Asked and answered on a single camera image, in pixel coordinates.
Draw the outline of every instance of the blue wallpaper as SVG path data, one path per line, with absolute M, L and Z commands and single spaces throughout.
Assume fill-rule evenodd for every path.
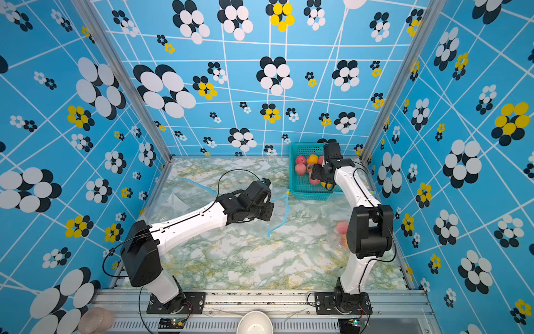
M 164 162 L 69 0 L 0 13 L 0 332 L 71 333 Z
M 368 161 L 444 333 L 533 333 L 534 3 L 448 0 Z
M 92 1 L 177 156 L 363 145 L 428 0 Z

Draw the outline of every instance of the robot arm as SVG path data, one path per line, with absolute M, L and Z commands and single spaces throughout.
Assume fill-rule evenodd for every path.
M 334 289 L 336 307 L 342 312 L 350 312 L 362 301 L 360 294 L 365 291 L 365 283 L 376 263 L 375 259 L 391 249 L 394 215 L 390 206 L 381 205 L 371 195 L 356 173 L 358 167 L 341 155 L 339 143 L 325 144 L 324 157 L 322 166 L 313 166 L 311 178 L 331 185 L 338 184 L 352 207 L 347 231 L 351 254 Z M 370 227 L 370 220 L 376 226 Z
M 210 229 L 243 223 L 245 219 L 269 221 L 274 208 L 270 185 L 264 178 L 252 182 L 244 191 L 222 194 L 205 207 L 178 218 L 151 226 L 143 220 L 136 222 L 121 250 L 130 284 L 147 288 L 168 313 L 179 310 L 184 293 L 176 279 L 161 267 L 160 256 Z

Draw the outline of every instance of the green plastic basket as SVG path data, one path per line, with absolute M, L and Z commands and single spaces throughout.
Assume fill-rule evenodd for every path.
M 302 200 L 327 200 L 333 191 L 326 190 L 320 184 L 313 185 L 308 181 L 308 174 L 299 175 L 295 172 L 295 159 L 298 156 L 308 157 L 310 154 L 317 156 L 323 155 L 324 144 L 318 143 L 292 143 L 289 152 L 289 190 L 295 195 L 296 199 Z M 341 192 L 338 185 L 334 188 L 335 192 Z

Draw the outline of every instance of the ventilation grille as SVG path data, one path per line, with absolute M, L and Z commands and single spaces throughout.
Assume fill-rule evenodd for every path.
M 235 333 L 239 318 L 224 319 L 189 319 L 184 332 L 187 333 Z M 334 333 L 339 331 L 337 319 L 271 319 L 275 333 Z M 146 325 L 153 332 L 176 332 L 176 329 L 158 329 L 158 323 L 153 319 L 145 320 Z M 113 326 L 106 332 L 115 333 L 147 333 L 141 319 L 116 318 Z

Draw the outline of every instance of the black mounting plate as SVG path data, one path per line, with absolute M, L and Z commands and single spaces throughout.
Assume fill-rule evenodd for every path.
M 184 306 L 176 313 L 174 314 L 187 314 L 189 312 L 189 308 L 187 307 L 186 301 L 189 301 L 191 305 L 193 305 L 193 309 L 191 310 L 191 314 L 202 314 L 202 310 L 204 309 L 204 302 L 206 300 L 206 293 L 205 292 L 184 292 L 185 299 L 184 299 Z M 166 310 L 161 307 L 162 303 L 158 300 L 154 294 L 150 295 L 150 302 L 148 303 L 148 307 L 146 309 L 146 312 L 148 314 L 167 314 Z
M 317 314 L 343 314 L 336 309 L 334 293 L 333 292 L 315 292 L 315 311 Z M 360 294 L 359 305 L 355 306 L 349 314 L 373 314 L 369 295 L 366 292 Z

